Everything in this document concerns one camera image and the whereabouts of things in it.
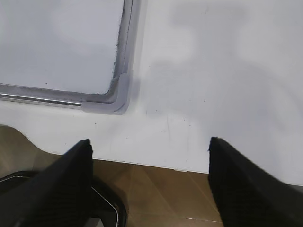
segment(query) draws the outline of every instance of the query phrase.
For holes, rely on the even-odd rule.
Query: black base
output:
[[[0,179],[0,195],[20,186],[38,172],[15,172]],[[92,218],[102,221],[104,227],[125,227],[127,213],[121,199],[103,181],[94,178],[91,186],[93,199]]]

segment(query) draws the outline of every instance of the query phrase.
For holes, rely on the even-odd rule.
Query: floor tile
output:
[[[206,196],[207,200],[211,203],[211,205],[216,210],[218,210],[217,206],[214,202],[212,191],[209,187],[209,183],[208,183],[208,179],[207,179],[208,174],[200,174],[200,173],[192,173],[192,172],[188,172],[187,174],[197,184],[200,191]]]
[[[134,166],[129,208],[130,212],[176,215],[142,166]]]
[[[178,217],[221,221],[219,213],[186,172],[148,166],[143,170]]]
[[[223,227],[222,223],[154,214],[134,214],[127,227]]]
[[[128,210],[133,165],[94,160],[94,176],[104,181],[122,199]]]

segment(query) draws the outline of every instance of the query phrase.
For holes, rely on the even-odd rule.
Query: whiteboard surface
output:
[[[0,0],[0,83],[105,94],[123,0]]]

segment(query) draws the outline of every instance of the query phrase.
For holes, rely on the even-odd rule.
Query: gray plastic corner piece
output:
[[[128,89],[130,84],[130,75],[123,73],[120,75],[116,87],[117,98],[112,102],[91,102],[82,103],[81,109],[88,113],[99,114],[123,114],[126,111]]]

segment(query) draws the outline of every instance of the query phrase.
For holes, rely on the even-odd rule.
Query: brown tiled floor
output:
[[[0,177],[42,170],[60,156],[36,148],[20,132],[0,127]],[[128,227],[222,227],[207,175],[94,160],[94,175],[124,201]]]

